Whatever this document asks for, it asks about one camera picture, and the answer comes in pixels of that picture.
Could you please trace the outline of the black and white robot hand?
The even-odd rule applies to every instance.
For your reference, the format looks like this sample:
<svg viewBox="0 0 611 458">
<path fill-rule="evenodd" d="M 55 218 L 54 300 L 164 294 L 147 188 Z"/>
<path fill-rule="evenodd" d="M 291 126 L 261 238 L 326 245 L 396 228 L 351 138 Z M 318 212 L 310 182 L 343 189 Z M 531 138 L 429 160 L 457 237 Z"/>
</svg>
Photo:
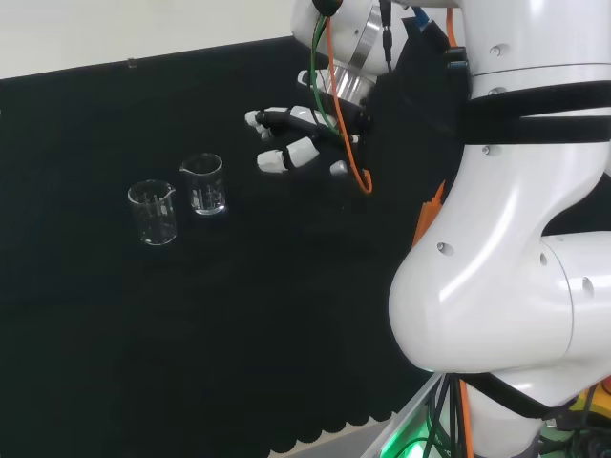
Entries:
<svg viewBox="0 0 611 458">
<path fill-rule="evenodd" d="M 364 167 L 372 127 L 367 103 L 375 80 L 335 66 L 312 73 L 303 70 L 297 76 L 297 85 L 312 92 L 309 106 L 269 107 L 244 115 L 246 125 L 263 141 L 281 134 L 298 135 L 283 147 L 258 154 L 258 168 L 266 174 L 283 174 L 306 167 L 323 147 L 345 147 L 342 127 L 347 128 L 355 164 Z"/>
</svg>

